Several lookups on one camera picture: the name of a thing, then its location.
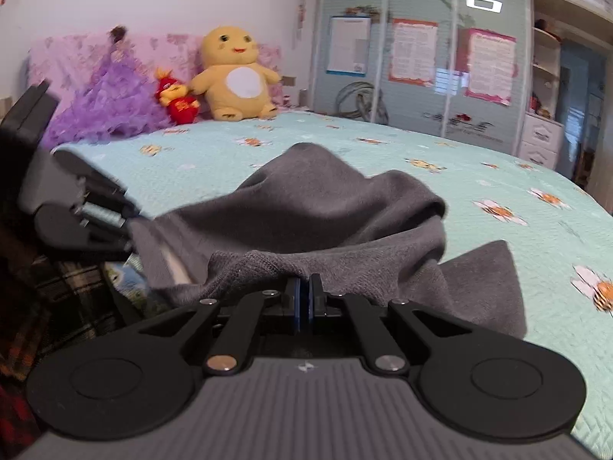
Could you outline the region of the dark grey sweater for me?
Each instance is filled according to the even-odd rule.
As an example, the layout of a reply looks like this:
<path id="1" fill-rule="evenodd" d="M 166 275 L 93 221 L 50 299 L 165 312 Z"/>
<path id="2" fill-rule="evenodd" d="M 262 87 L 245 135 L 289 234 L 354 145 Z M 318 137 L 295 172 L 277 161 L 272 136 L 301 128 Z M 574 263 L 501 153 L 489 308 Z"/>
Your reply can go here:
<path id="1" fill-rule="evenodd" d="M 445 212 L 442 198 L 404 172 L 365 177 L 328 149 L 298 143 L 234 192 L 134 219 L 129 230 L 150 289 L 173 306 L 234 302 L 318 273 L 330 293 L 409 300 L 524 337 L 508 245 L 445 260 Z"/>

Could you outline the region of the red plush toy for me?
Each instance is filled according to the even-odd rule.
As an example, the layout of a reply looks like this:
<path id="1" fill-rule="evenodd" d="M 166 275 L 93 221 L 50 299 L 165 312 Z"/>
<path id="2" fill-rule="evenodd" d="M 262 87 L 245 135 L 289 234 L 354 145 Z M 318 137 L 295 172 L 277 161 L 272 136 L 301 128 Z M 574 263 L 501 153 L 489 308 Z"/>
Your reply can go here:
<path id="1" fill-rule="evenodd" d="M 189 87 L 177 79 L 171 70 L 155 70 L 158 81 L 155 98 L 166 109 L 170 120 L 176 125 L 193 123 L 200 114 L 200 101 Z"/>

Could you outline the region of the teal quilted bee bedspread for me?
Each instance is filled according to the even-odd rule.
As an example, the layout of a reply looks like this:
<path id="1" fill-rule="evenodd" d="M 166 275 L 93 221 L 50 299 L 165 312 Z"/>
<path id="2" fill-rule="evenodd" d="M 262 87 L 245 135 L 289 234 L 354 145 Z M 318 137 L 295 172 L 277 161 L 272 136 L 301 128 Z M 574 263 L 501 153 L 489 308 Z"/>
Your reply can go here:
<path id="1" fill-rule="evenodd" d="M 319 273 L 555 350 L 583 373 L 575 437 L 612 455 L 612 217 L 557 172 L 304 111 L 66 151 L 125 185 L 136 253 L 170 305 Z"/>

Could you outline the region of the yellow plush toy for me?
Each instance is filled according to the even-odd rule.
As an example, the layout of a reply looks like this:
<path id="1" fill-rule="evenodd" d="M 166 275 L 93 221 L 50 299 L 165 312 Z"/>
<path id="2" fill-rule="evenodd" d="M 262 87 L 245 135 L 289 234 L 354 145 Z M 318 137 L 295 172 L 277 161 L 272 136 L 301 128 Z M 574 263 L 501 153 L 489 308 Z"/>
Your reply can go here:
<path id="1" fill-rule="evenodd" d="M 189 83 L 191 92 L 203 95 L 214 120 L 239 122 L 248 118 L 273 118 L 277 107 L 269 86 L 280 75 L 258 63 L 259 45 L 244 29 L 221 26 L 202 42 L 204 70 Z"/>

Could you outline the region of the white drawer cabinet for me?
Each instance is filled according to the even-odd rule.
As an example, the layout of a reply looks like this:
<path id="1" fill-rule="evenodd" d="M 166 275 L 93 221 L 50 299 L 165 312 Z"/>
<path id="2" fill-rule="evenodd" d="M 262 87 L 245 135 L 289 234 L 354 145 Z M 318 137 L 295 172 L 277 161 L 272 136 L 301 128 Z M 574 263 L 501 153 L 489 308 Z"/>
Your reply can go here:
<path id="1" fill-rule="evenodd" d="M 518 158 L 554 170 L 562 145 L 561 123 L 527 113 L 521 133 Z"/>

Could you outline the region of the orange framed poster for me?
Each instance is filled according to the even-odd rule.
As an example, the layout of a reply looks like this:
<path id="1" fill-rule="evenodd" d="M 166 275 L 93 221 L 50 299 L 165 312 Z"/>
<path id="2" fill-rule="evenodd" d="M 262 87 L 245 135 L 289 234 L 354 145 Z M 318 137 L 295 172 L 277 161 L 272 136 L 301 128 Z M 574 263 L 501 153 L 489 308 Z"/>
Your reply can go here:
<path id="1" fill-rule="evenodd" d="M 392 29 L 388 80 L 422 87 L 434 85 L 438 24 L 394 19 Z"/>

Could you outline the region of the grey sliding door wardrobe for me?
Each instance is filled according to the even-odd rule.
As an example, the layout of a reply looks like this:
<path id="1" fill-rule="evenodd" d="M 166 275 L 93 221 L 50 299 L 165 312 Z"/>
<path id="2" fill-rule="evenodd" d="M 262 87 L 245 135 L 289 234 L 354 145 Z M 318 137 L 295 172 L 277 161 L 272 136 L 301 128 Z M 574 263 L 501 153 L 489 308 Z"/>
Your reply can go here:
<path id="1" fill-rule="evenodd" d="M 318 0 L 320 113 L 514 154 L 532 0 Z"/>

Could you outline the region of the blue framed poster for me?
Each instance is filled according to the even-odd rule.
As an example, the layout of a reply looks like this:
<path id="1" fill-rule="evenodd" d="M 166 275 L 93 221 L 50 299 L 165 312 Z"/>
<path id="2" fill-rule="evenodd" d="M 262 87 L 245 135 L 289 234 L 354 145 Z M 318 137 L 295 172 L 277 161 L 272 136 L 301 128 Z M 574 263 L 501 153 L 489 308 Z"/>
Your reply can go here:
<path id="1" fill-rule="evenodd" d="M 371 19 L 332 17 L 329 24 L 326 72 L 365 77 L 368 70 Z"/>

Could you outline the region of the pink framed poster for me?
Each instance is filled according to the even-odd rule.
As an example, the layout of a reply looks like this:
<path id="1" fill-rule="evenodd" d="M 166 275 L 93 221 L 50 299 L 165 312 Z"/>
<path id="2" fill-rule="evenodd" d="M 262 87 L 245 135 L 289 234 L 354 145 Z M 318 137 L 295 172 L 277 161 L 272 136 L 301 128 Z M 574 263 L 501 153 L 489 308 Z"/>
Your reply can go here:
<path id="1" fill-rule="evenodd" d="M 515 71 L 516 39 L 493 31 L 472 28 L 467 42 L 469 98 L 509 106 Z"/>

